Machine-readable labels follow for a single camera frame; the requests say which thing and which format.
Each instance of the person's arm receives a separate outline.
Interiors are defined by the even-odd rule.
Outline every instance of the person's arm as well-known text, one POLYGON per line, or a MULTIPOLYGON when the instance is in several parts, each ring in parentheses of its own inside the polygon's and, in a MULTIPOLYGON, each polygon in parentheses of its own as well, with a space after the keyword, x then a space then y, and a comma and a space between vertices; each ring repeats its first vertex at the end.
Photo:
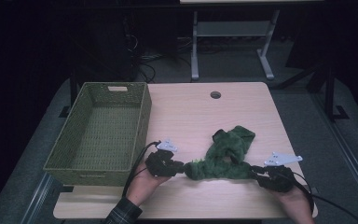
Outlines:
POLYGON ((160 184, 170 179, 165 176, 152 176, 144 163, 137 167, 135 173, 138 175, 133 178, 127 191, 127 197, 118 202, 105 219, 104 224, 134 223, 142 214, 142 209, 139 206, 154 193, 160 184))
POLYGON ((269 190, 281 202, 284 211, 296 224, 314 224, 310 204, 298 187, 285 193, 269 190))

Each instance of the green towel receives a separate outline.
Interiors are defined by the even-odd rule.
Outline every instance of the green towel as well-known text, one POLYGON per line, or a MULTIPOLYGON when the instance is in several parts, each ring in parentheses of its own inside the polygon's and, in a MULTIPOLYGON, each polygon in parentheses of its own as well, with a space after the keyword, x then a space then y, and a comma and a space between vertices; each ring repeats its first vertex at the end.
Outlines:
POLYGON ((193 180, 208 178, 248 178, 249 163, 243 161, 255 133, 236 126, 233 130, 217 131, 213 135, 213 144, 208 149, 205 160, 185 164, 185 174, 193 180), (231 162, 224 161, 230 157, 231 162))

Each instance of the dark sleeve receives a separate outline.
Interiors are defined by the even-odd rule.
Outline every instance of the dark sleeve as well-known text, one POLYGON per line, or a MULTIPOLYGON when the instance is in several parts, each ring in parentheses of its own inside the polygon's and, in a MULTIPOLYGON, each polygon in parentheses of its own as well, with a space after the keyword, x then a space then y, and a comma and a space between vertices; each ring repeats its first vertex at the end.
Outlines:
POLYGON ((109 213, 104 224, 131 224, 142 213, 142 209, 127 198, 122 198, 116 207, 109 213))

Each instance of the basket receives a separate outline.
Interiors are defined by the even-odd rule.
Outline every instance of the basket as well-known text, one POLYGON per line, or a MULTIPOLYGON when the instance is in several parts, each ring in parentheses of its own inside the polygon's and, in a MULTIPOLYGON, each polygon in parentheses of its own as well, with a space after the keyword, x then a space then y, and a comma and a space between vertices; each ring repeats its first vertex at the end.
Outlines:
POLYGON ((43 169, 64 185, 124 186, 151 105, 146 83, 84 83, 43 169))

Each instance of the basket handle cutout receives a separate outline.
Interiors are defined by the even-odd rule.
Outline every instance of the basket handle cutout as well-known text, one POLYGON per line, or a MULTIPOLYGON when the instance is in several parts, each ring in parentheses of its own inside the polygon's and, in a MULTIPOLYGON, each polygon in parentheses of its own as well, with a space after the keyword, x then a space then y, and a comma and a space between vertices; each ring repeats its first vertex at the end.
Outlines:
POLYGON ((81 178, 105 178, 105 175, 80 175, 81 178))
POLYGON ((108 86, 107 89, 110 91, 128 91, 127 87, 118 87, 118 86, 108 86))

